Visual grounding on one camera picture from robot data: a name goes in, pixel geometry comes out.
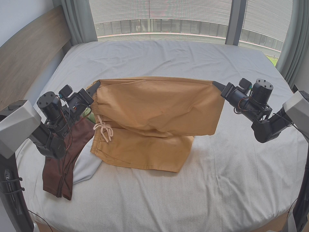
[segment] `green cloth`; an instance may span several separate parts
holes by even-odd
[[[87,107],[86,110],[83,111],[82,116],[83,116],[83,117],[86,117],[86,115],[87,115],[89,112],[90,112],[90,108]],[[93,114],[93,112],[91,112],[91,114],[89,114],[89,115],[87,116],[86,119],[90,120],[92,123],[95,124],[95,115]]]

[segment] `mattress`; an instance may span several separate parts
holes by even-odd
[[[292,95],[260,51],[167,40],[76,45],[41,94],[58,93],[66,84],[78,91],[97,79],[134,76],[223,84],[266,79],[274,86],[268,102],[274,112]],[[261,144],[251,122],[225,102],[216,133],[195,137],[178,174],[102,162],[91,179],[73,186],[68,201],[43,191],[44,156],[31,141],[17,164],[28,208],[60,231],[250,231],[288,210],[298,196],[306,156],[307,142],[293,127]]]

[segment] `white wall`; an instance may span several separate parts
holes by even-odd
[[[309,93],[309,48],[303,63],[297,72],[294,84],[299,90],[304,90]]]
[[[0,46],[17,33],[28,23],[53,8],[52,0],[0,0]],[[27,95],[33,100],[41,92],[45,79],[49,79],[53,71],[63,58],[60,51],[51,64],[44,70],[40,78],[36,80],[32,91]],[[0,201],[0,227],[1,231],[15,231]]]

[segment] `headboard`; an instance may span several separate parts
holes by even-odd
[[[0,110],[22,100],[71,34],[61,6],[41,15],[0,47]]]

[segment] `brown garment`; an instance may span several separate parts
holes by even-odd
[[[91,105],[113,129],[96,129],[91,152],[116,166],[179,172],[195,135],[213,135],[224,99],[212,81],[135,77],[103,79]]]
[[[61,159],[45,158],[42,174],[44,191],[58,198],[62,194],[66,199],[71,200],[73,168],[80,152],[94,135],[93,126],[94,124],[88,119],[84,119],[78,124],[76,123],[71,127],[72,145],[66,151],[65,156]],[[70,141],[70,134],[68,134],[64,142],[68,145]]]

